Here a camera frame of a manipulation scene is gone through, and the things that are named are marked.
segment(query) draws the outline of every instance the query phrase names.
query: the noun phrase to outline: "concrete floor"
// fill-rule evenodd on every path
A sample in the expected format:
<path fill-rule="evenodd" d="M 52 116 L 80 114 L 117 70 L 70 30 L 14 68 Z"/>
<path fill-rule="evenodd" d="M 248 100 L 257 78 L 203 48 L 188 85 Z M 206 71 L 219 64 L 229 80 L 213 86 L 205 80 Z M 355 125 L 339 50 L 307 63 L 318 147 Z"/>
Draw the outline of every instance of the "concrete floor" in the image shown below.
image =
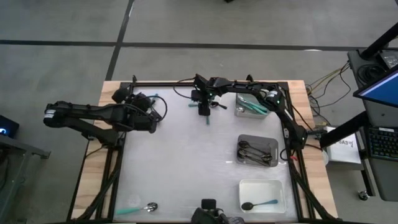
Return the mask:
<path fill-rule="evenodd" d="M 116 41 L 126 6 L 127 0 L 3 0 L 0 39 Z M 364 47 L 398 21 L 397 12 L 394 0 L 137 0 L 124 41 Z M 57 100 L 97 103 L 112 53 L 112 47 L 0 45 L 0 114 L 21 124 L 18 139 L 52 152 L 48 161 L 32 161 L 12 219 L 66 219 L 87 141 L 71 129 L 44 126 L 43 112 Z M 113 80 L 133 74 L 179 80 L 199 73 L 311 83 L 346 61 L 346 52 L 122 48 Z M 349 70 L 344 78 L 355 90 Z M 346 89 L 336 79 L 320 104 Z M 350 94 L 321 112 L 341 124 L 363 109 Z M 357 198 L 355 191 L 364 188 L 358 171 L 328 174 L 340 218 L 396 222 L 398 203 Z"/>

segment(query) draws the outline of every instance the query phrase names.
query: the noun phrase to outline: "keyboard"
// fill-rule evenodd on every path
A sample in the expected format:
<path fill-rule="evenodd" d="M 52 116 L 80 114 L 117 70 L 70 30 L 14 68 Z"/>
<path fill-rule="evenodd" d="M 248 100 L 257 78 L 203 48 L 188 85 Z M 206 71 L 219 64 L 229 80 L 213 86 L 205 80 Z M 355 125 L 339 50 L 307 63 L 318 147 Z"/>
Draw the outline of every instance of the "keyboard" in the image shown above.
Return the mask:
<path fill-rule="evenodd" d="M 398 161 L 398 131 L 390 128 L 370 128 L 371 157 Z"/>

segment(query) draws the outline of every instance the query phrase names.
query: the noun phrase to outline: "caster wheel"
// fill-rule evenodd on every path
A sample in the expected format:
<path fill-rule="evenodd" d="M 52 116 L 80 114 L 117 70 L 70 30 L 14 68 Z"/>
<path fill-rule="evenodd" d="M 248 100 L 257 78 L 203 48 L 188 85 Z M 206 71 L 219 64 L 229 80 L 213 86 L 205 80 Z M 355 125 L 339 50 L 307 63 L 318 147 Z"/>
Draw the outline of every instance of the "caster wheel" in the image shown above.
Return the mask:
<path fill-rule="evenodd" d="M 358 197 L 359 199 L 361 199 L 362 201 L 366 201 L 369 198 L 368 193 L 364 190 L 358 193 Z"/>

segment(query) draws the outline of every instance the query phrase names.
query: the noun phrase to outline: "wooden table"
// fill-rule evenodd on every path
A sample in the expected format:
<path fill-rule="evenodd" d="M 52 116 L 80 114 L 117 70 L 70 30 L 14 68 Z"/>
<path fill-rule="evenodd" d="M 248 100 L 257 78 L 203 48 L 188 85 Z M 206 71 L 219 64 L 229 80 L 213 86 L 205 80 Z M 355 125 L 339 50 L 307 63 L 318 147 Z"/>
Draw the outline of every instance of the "wooden table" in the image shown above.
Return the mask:
<path fill-rule="evenodd" d="M 293 105 L 300 112 L 306 122 L 314 127 L 315 123 L 313 120 L 310 104 L 308 101 L 307 92 L 303 80 L 260 80 L 261 82 L 287 82 L 289 84 L 290 97 Z M 120 81 L 108 81 L 104 82 L 101 97 L 99 98 L 99 106 L 104 106 L 109 103 L 114 103 L 111 99 L 112 94 L 119 88 Z M 298 124 L 306 127 L 300 116 L 295 113 L 295 118 Z M 109 125 L 102 121 L 95 121 L 95 125 L 101 128 L 110 128 Z M 319 142 L 314 139 L 308 139 L 309 144 L 319 146 Z M 98 141 L 91 141 L 88 145 L 87 153 L 90 153 L 101 147 Z M 100 191 L 101 180 L 103 176 L 103 169 L 106 159 L 107 149 L 102 149 L 90 157 L 88 157 L 84 164 L 81 173 L 80 183 L 78 186 L 78 192 L 76 195 L 75 204 L 72 211 L 72 218 L 79 217 L 93 201 L 97 193 Z M 319 202 L 326 208 L 326 210 L 337 217 L 337 211 L 335 207 L 335 201 L 330 188 L 328 174 L 326 173 L 326 167 L 323 163 L 322 153 L 319 149 L 312 147 L 305 147 L 303 152 L 303 158 L 305 162 L 305 168 L 307 171 L 308 181 L 312 192 L 315 194 Z M 303 215 L 308 217 L 307 206 L 303 192 L 300 190 L 300 198 L 303 208 Z M 103 213 L 106 214 L 109 207 L 109 196 L 105 198 Z"/>

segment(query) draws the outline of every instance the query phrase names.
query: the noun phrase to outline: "utensil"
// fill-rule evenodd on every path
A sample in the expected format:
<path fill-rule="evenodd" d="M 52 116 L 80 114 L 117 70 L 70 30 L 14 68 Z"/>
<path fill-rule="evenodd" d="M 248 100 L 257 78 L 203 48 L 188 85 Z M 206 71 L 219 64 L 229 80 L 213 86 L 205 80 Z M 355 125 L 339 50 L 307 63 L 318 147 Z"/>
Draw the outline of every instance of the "utensil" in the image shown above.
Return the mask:
<path fill-rule="evenodd" d="M 125 209 L 119 209 L 116 211 L 117 215 L 124 215 L 132 212 L 138 212 L 141 210 L 147 210 L 147 212 L 153 212 L 154 210 L 157 210 L 157 203 L 151 202 L 148 203 L 147 206 L 142 207 L 142 208 L 125 208 Z"/>
<path fill-rule="evenodd" d="M 276 199 L 270 200 L 270 201 L 264 202 L 264 203 L 255 204 L 255 205 L 253 205 L 253 203 L 251 203 L 251 202 L 245 202 L 242 204 L 241 208 L 245 211 L 249 211 L 249 210 L 252 210 L 253 207 L 257 206 L 257 205 L 271 205 L 271 204 L 277 204 L 277 203 L 278 203 L 278 200 L 276 200 Z"/>

